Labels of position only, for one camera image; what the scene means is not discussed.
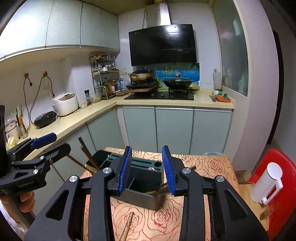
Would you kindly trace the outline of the person's left hand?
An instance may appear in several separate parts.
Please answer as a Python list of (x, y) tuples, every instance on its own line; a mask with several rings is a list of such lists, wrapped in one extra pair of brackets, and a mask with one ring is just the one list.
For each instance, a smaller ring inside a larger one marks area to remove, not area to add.
[(20, 211), (28, 213), (33, 210), (35, 206), (35, 194), (33, 191), (20, 194)]

